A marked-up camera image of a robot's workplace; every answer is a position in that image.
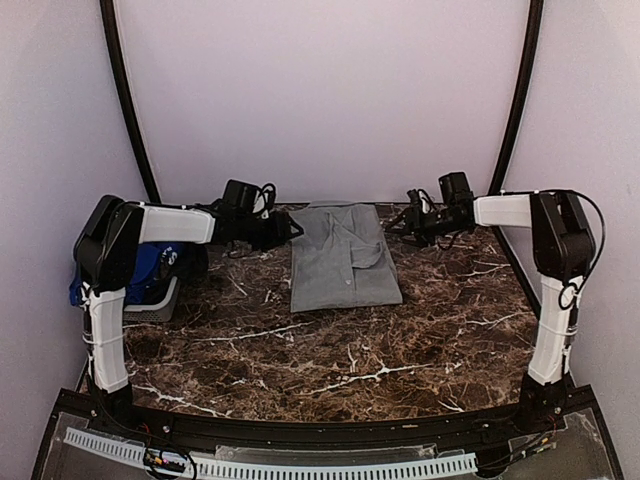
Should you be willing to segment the left black frame post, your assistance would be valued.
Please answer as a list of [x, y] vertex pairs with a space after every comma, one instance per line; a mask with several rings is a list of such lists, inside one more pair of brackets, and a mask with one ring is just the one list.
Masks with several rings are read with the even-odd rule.
[[112, 0], [100, 0], [99, 7], [112, 76], [116, 87], [121, 113], [134, 154], [136, 167], [147, 198], [151, 202], [160, 203], [160, 192], [146, 152], [126, 72], [124, 51], [121, 44], [118, 21], [116, 18], [116, 4]]

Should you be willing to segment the grey laundry basket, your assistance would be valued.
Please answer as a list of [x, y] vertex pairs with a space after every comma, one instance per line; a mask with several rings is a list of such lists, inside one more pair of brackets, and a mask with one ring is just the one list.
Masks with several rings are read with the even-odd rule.
[[155, 304], [128, 305], [124, 307], [125, 323], [166, 323], [172, 318], [180, 288], [180, 280], [172, 277], [164, 296]]

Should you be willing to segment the black frame post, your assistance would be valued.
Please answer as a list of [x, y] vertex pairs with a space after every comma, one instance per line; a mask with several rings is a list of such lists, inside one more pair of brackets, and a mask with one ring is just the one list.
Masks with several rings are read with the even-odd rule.
[[126, 72], [124, 51], [121, 44], [118, 21], [116, 18], [116, 4], [112, 0], [100, 0], [99, 7], [112, 76], [116, 87], [121, 113], [134, 154], [136, 167], [147, 198], [151, 202], [160, 203], [160, 192], [146, 152]]
[[527, 101], [542, 25], [543, 11], [543, 0], [531, 0], [529, 2], [518, 74], [504, 136], [489, 184], [488, 193], [490, 195], [499, 193], [506, 180]]

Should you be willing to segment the blue printed t-shirt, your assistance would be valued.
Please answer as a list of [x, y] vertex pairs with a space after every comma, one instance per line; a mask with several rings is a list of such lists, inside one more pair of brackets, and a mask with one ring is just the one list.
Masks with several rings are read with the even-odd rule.
[[126, 248], [124, 253], [105, 256], [104, 247], [84, 239], [76, 251], [76, 272], [69, 286], [69, 302], [81, 307], [89, 289], [97, 294], [123, 288], [124, 305], [150, 305], [158, 302], [172, 277], [168, 276], [172, 245], [175, 243], [143, 243]]

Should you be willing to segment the black garment in basket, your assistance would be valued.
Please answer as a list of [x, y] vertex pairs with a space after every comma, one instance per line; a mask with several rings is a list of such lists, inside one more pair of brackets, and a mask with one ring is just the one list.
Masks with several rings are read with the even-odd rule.
[[185, 284], [200, 281], [208, 272], [208, 251], [203, 244], [175, 243], [172, 245], [168, 276]]

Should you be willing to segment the grey button shirt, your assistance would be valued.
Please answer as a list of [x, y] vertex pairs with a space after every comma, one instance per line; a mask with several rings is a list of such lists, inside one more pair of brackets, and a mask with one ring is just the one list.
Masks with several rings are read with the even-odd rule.
[[304, 230], [292, 241], [293, 313], [403, 302], [373, 205], [314, 202], [291, 218]]

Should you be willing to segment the black curved front rail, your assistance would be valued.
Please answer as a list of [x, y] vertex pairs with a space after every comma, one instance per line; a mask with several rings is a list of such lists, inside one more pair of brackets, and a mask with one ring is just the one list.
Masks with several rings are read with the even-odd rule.
[[152, 446], [212, 453], [218, 446], [294, 450], [376, 449], [435, 444], [441, 450], [499, 447], [518, 435], [495, 422], [515, 412], [515, 404], [439, 417], [360, 422], [284, 423], [223, 419], [131, 406], [132, 424], [149, 427]]

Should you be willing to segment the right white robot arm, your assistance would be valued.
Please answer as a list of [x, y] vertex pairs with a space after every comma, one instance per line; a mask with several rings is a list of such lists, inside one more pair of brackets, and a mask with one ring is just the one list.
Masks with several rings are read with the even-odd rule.
[[385, 230], [419, 247], [479, 226], [530, 230], [542, 300], [527, 378], [541, 386], [560, 382], [569, 372], [582, 291], [604, 250], [602, 211], [588, 196], [570, 189], [476, 196], [463, 172], [440, 177], [439, 186], [441, 206], [426, 190], [411, 189], [409, 206]]

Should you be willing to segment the right black frame post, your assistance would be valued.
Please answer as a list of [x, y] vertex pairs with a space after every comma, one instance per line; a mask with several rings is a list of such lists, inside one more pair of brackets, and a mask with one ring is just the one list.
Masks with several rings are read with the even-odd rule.
[[542, 25], [543, 11], [543, 0], [531, 0], [529, 2], [518, 74], [504, 136], [489, 184], [488, 193], [490, 195], [499, 193], [506, 180], [527, 101]]

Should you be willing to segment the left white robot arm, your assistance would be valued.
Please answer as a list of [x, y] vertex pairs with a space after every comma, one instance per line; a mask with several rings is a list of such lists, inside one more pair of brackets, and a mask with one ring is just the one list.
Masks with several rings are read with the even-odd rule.
[[85, 316], [90, 377], [99, 390], [112, 394], [129, 383], [123, 313], [140, 246], [242, 241], [268, 251], [304, 232], [288, 213], [275, 210], [275, 197], [272, 184], [230, 180], [211, 204], [162, 205], [114, 195], [100, 199], [73, 249], [79, 280], [74, 293]]

